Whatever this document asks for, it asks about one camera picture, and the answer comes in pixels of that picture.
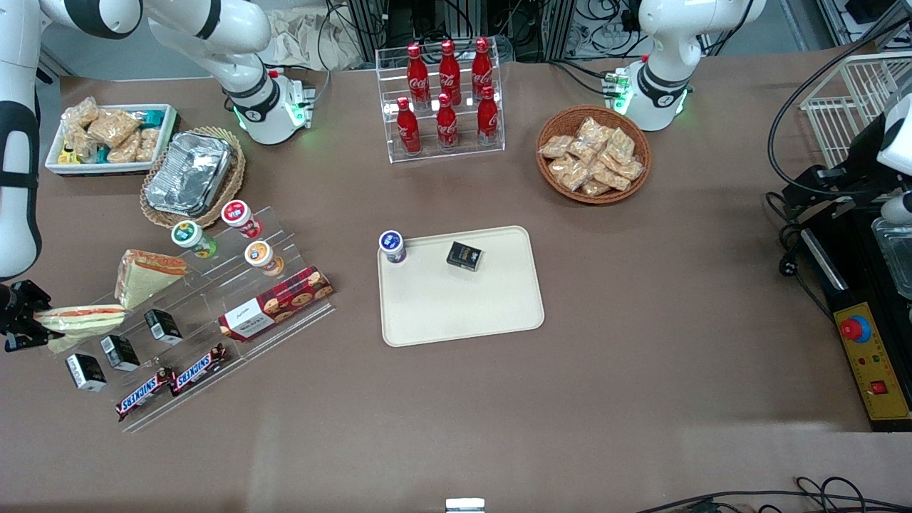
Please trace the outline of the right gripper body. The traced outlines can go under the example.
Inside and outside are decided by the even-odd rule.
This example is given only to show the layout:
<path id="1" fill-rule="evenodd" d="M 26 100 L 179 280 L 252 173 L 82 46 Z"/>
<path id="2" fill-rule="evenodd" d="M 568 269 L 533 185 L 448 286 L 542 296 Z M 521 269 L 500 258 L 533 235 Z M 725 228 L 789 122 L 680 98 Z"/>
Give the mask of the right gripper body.
<path id="1" fill-rule="evenodd" d="M 16 333 L 23 309 L 22 296 L 10 286 L 1 284 L 1 333 L 3 336 Z"/>

